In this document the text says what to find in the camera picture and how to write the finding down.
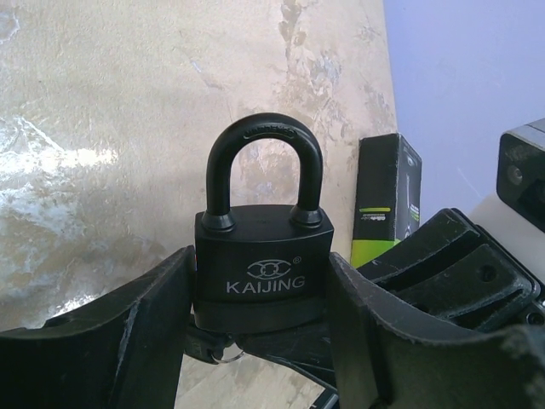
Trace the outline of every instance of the padlock body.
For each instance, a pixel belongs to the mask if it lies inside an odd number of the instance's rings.
[[[333,226],[325,213],[317,228],[290,221],[293,206],[232,208],[236,225],[210,232],[195,220],[195,320],[209,331],[277,331],[323,313],[325,271]]]

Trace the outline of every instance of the beige tabletop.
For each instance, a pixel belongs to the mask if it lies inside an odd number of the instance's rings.
[[[0,0],[0,330],[38,327],[193,242],[215,138],[300,119],[349,256],[358,139],[396,129],[380,0]],[[232,202],[295,203],[278,141],[237,157]],[[305,408],[320,388],[265,361],[184,360],[177,407]]]

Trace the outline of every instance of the black box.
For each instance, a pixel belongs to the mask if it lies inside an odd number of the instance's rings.
[[[422,160],[401,134],[359,141],[352,255],[361,267],[420,225]]]

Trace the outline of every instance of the blue wall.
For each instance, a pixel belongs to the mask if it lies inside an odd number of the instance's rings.
[[[422,218],[495,189],[501,133],[545,117],[545,1],[384,0],[399,131]]]

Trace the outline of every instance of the padlock shackle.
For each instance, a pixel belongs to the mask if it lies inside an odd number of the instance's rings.
[[[235,224],[231,213],[231,168],[240,150],[253,141],[277,139],[294,148],[300,162],[299,195],[291,220],[304,227],[322,221],[319,209],[324,160],[312,131],[280,113],[258,113],[242,118],[224,130],[210,150],[206,168],[206,204],[202,223],[212,230]]]

